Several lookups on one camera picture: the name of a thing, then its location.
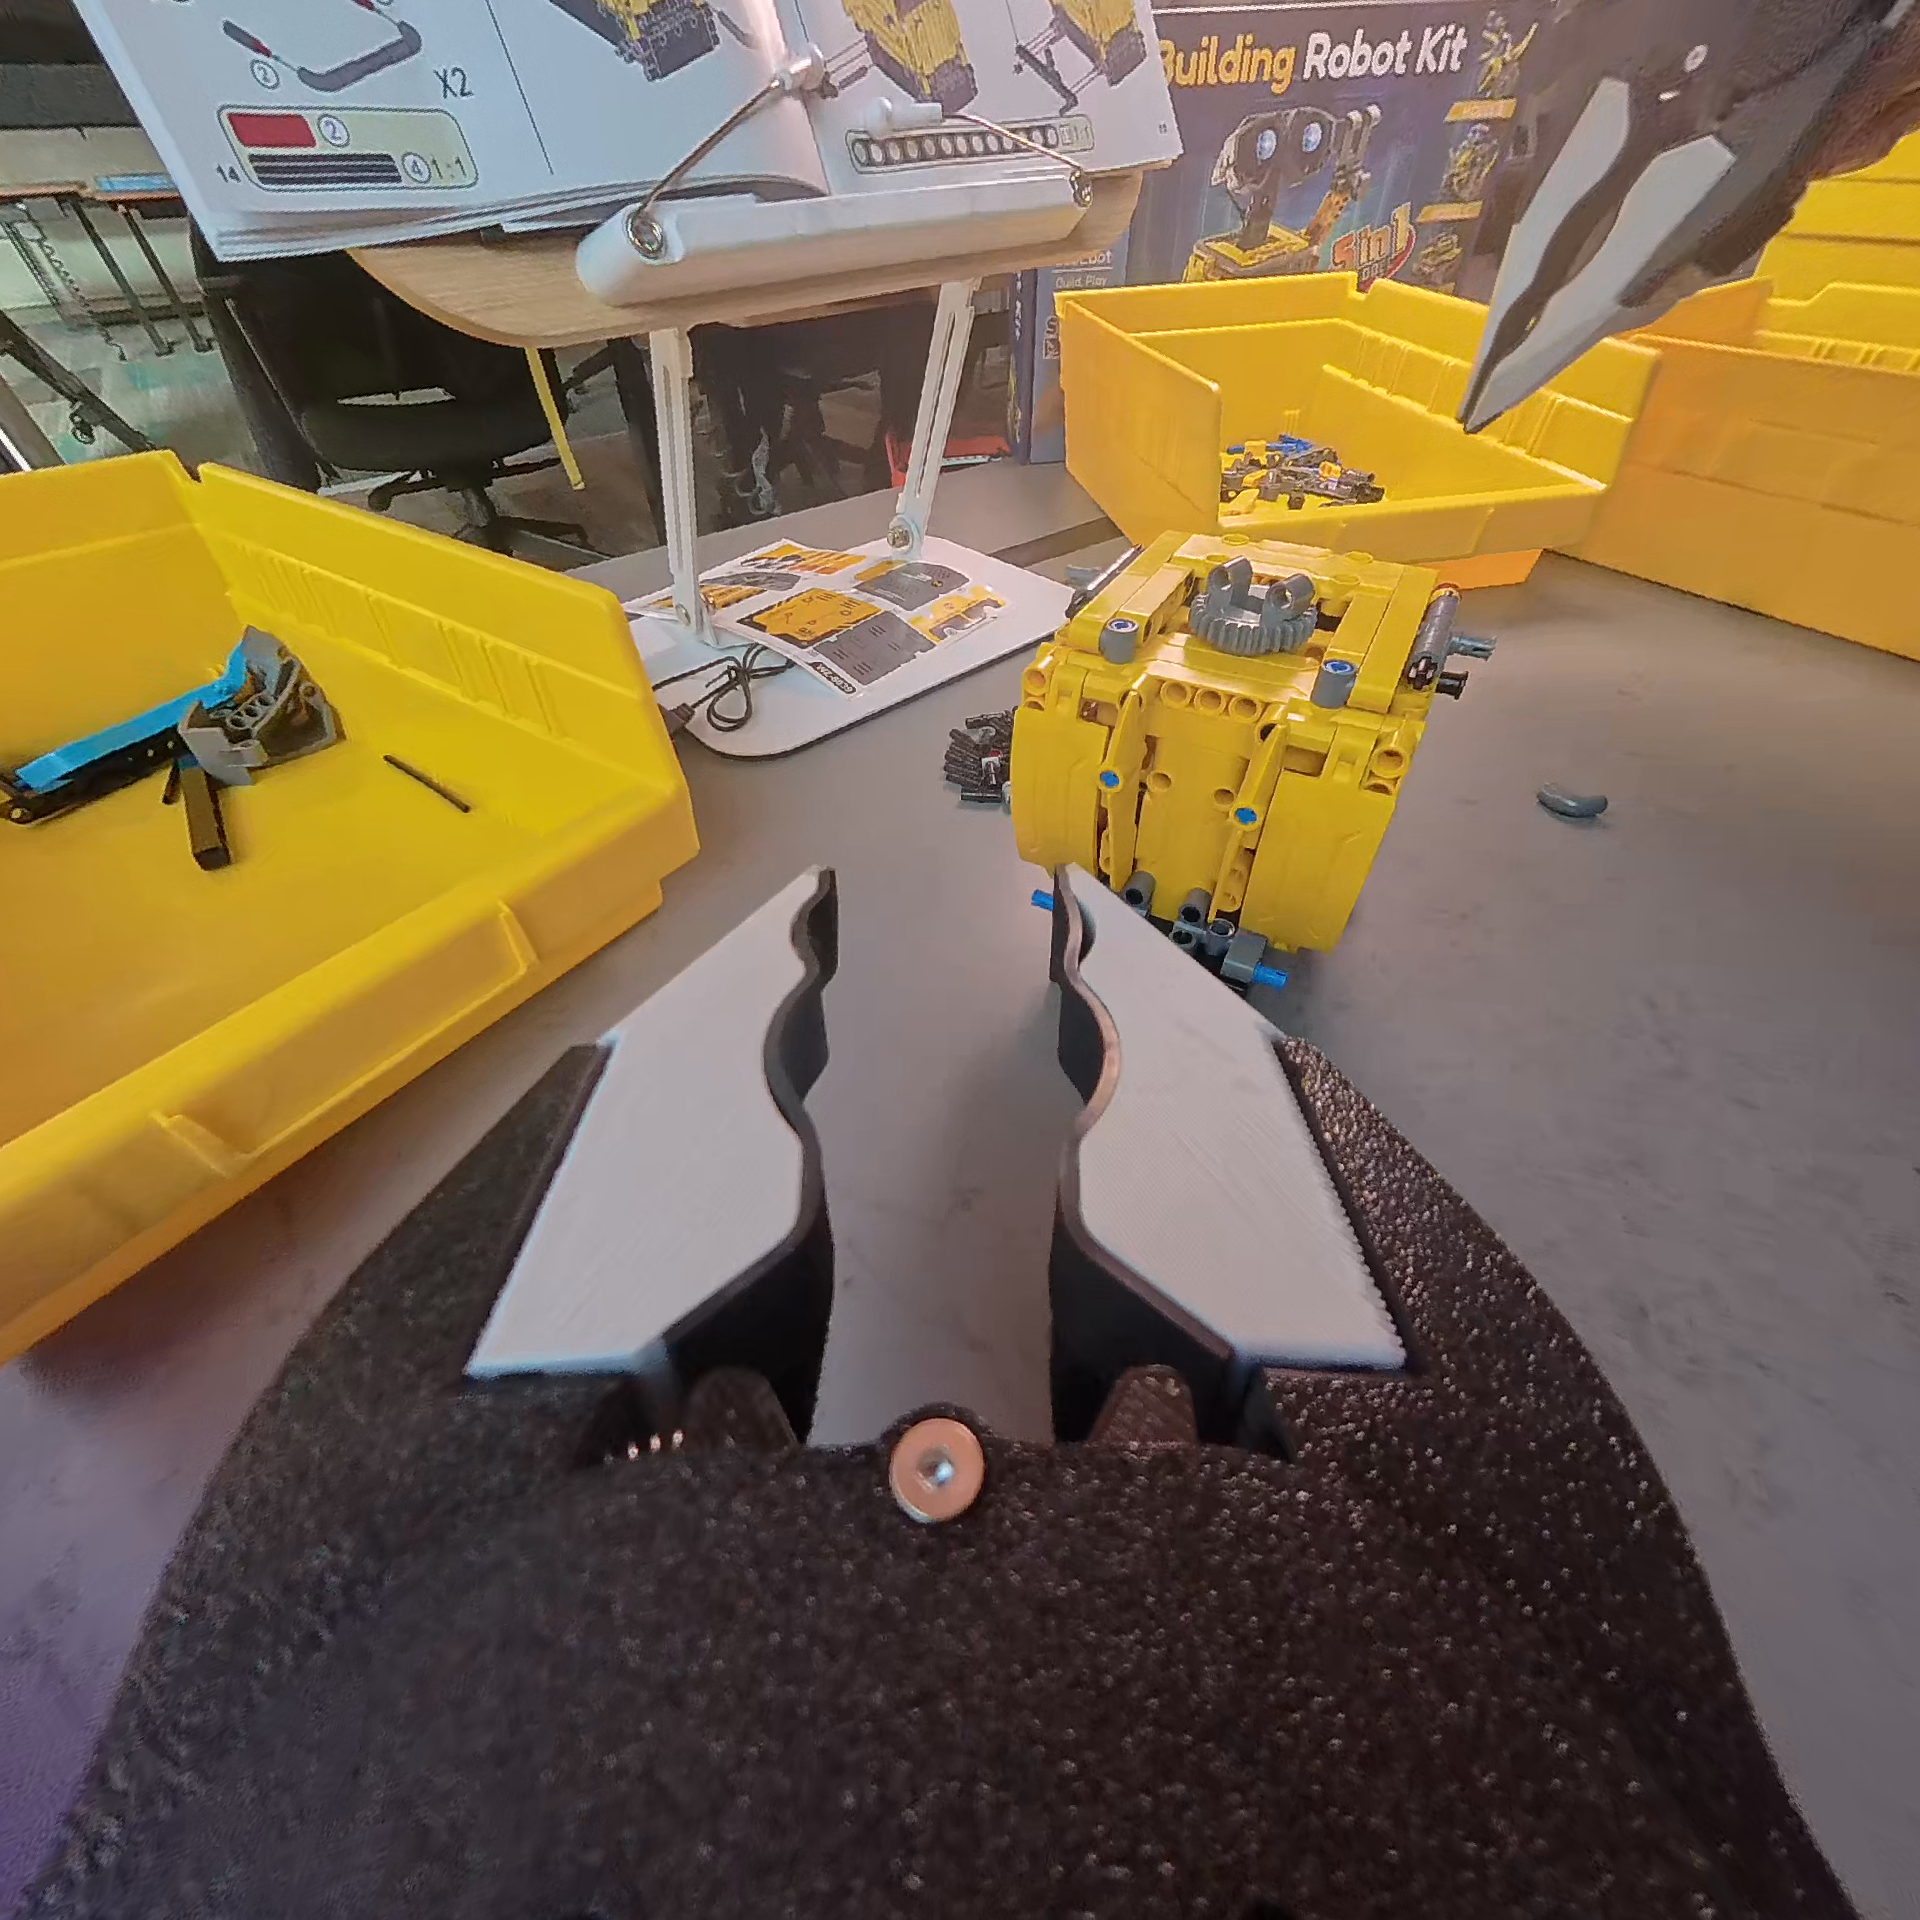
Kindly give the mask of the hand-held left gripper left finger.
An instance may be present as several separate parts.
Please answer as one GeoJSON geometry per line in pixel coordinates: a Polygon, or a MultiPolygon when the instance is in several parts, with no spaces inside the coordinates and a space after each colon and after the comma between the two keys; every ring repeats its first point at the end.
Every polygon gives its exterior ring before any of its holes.
{"type": "Polygon", "coordinates": [[[468,1377],[820,1375],[834,1247],[804,1099],[835,970],[835,873],[806,867],[593,1043],[468,1377]]]}

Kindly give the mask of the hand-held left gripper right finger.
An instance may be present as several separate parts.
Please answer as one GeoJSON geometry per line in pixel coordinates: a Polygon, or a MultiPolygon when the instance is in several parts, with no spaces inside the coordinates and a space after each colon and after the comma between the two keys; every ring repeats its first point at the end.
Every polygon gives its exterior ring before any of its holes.
{"type": "Polygon", "coordinates": [[[1401,1371],[1280,1032],[1086,870],[1056,872],[1054,907],[1090,1251],[1231,1365],[1401,1371]]]}

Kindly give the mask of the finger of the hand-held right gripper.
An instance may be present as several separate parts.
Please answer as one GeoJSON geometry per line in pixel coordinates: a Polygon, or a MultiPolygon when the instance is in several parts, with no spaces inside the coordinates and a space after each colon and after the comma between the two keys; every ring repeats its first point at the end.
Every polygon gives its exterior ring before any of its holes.
{"type": "Polygon", "coordinates": [[[1605,180],[1602,204],[1611,221],[1596,221],[1569,282],[1577,307],[1603,304],[1596,316],[1596,344],[1627,325],[1627,313],[1644,304],[1630,294],[1631,288],[1668,241],[1679,238],[1731,166],[1734,152],[1717,137],[1692,137],[1651,156],[1635,156],[1626,146],[1617,177],[1605,180]]]}
{"type": "Polygon", "coordinates": [[[1596,223],[1605,228],[1631,120],[1630,86],[1600,77],[1508,234],[1485,325],[1460,400],[1463,430],[1481,430],[1564,372],[1602,337],[1605,304],[1571,299],[1596,223]]]}

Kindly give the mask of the yellow plastic bin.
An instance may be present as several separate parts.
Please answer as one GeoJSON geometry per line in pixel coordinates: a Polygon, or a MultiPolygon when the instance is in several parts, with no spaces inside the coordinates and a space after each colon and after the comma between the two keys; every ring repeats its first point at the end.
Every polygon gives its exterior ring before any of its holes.
{"type": "Polygon", "coordinates": [[[697,847],[615,596],[170,451],[2,485],[4,766],[212,682],[250,625],[343,739],[2,828],[2,1356],[651,913],[697,847]],[[384,763],[471,804],[459,814],[384,763]]]}
{"type": "Polygon", "coordinates": [[[1605,339],[1477,433],[1455,407],[1485,310],[1351,273],[1128,285],[1058,295],[1065,464],[1138,543],[1249,534],[1468,586],[1569,552],[1617,477],[1660,352],[1605,339]],[[1371,471],[1379,501],[1221,501],[1231,444],[1283,433],[1371,471]]]}
{"type": "Polygon", "coordinates": [[[1859,170],[1812,182],[1762,252],[1758,276],[1770,284],[1759,335],[1773,344],[1916,355],[1917,134],[1859,170]]]}
{"type": "Polygon", "coordinates": [[[1657,350],[1575,559],[1917,657],[1917,291],[1715,285],[1657,350]]]}

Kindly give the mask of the pile of small lego pieces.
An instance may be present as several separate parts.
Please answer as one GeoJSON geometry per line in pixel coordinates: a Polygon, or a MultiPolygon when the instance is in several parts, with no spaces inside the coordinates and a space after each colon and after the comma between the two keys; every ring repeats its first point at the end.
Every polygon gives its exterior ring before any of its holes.
{"type": "Polygon", "coordinates": [[[1383,501],[1368,467],[1347,464],[1332,444],[1299,436],[1229,444],[1219,458],[1217,501],[1233,514],[1255,506],[1303,512],[1309,501],[1351,507],[1383,501]]]}

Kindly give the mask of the yellow lego model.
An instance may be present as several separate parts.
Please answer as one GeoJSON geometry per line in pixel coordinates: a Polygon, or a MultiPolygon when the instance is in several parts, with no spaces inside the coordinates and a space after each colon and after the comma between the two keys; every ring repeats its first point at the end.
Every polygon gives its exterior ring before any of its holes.
{"type": "Polygon", "coordinates": [[[1076,866],[1238,991],[1334,948],[1436,698],[1492,641],[1453,568],[1169,531],[1110,565],[1020,675],[1020,857],[1076,866]]]}

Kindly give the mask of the blue and grey lego assembly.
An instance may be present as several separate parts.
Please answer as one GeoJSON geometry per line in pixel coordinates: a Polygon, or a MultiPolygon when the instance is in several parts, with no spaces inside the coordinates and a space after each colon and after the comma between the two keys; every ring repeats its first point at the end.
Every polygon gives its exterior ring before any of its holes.
{"type": "Polygon", "coordinates": [[[250,625],[209,682],[5,766],[4,817],[22,826],[52,819],[179,759],[222,786],[245,786],[263,768],[341,739],[338,710],[305,663],[278,636],[250,625]]]}

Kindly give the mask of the lego instruction booklet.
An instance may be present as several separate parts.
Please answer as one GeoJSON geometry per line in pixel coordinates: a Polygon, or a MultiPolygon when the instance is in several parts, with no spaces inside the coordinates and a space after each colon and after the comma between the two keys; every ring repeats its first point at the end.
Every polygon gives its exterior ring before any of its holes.
{"type": "Polygon", "coordinates": [[[82,1],[224,261],[1181,153],[1150,4],[82,1]]]}

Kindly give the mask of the blue robot kit box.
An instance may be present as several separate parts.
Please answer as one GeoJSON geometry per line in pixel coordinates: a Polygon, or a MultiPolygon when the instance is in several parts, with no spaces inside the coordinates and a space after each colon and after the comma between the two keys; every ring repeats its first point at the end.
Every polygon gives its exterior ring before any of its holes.
{"type": "Polygon", "coordinates": [[[1065,458],[1065,291],[1349,273],[1481,299],[1524,196],[1529,90],[1557,4],[1172,4],[1158,51],[1181,144],[1121,235],[1020,273],[1008,436],[1065,458]]]}

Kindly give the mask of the pile of black red pins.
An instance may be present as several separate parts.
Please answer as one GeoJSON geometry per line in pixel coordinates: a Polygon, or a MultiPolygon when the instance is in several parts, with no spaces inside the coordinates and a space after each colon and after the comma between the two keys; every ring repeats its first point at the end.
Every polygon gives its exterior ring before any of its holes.
{"type": "Polygon", "coordinates": [[[1012,808],[1012,751],[1018,707],[981,711],[947,732],[941,779],[960,804],[1012,808]]]}

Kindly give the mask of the yellow and grey sticker sheet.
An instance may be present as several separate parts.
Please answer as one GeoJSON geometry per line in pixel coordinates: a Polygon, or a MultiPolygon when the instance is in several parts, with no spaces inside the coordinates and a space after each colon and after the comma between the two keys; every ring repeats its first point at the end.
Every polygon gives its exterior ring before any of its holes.
{"type": "Polygon", "coordinates": [[[677,702],[741,665],[783,663],[778,690],[877,703],[947,683],[1018,650],[1049,582],[949,540],[915,557],[884,540],[818,545],[770,540],[695,582],[692,628],[668,587],[625,598],[643,671],[677,702]]]}

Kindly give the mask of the white and wood book stand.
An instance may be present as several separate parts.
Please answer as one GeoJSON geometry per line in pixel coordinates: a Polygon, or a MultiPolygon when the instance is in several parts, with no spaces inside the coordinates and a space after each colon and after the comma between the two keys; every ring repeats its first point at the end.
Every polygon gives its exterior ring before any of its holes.
{"type": "Polygon", "coordinates": [[[407,305],[478,339],[527,352],[592,339],[635,339],[646,348],[670,604],[635,612],[632,630],[661,705],[720,690],[731,661],[756,641],[753,632],[723,636],[703,593],[695,552],[694,329],[818,320],[938,290],[905,475],[884,538],[856,556],[949,564],[997,605],[964,633],[852,691],[835,691],[788,663],[756,683],[751,710],[736,730],[725,732],[707,716],[683,720],[683,732],[716,753],[776,758],[1026,654],[1065,616],[1064,583],[930,538],[979,282],[1091,252],[1128,223],[1139,200],[1138,166],[1102,172],[1060,150],[1026,152],[1030,166],[974,156],[921,183],[868,182],[780,201],[681,197],[655,186],[580,241],[553,231],[498,241],[445,235],[360,247],[351,256],[407,305]]]}

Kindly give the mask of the black office chair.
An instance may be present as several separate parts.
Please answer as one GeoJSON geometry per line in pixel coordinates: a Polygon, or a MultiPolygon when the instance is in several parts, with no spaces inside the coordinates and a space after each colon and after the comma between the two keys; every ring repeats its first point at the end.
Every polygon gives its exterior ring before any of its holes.
{"type": "Polygon", "coordinates": [[[506,477],[573,470],[565,396],[551,374],[551,355],[531,350],[510,354],[506,372],[478,392],[316,396],[295,401],[292,417],[323,467],[388,473],[365,493],[373,514],[402,495],[444,493],[459,510],[455,540],[527,561],[592,557],[580,523],[501,512],[492,493],[506,477]]]}

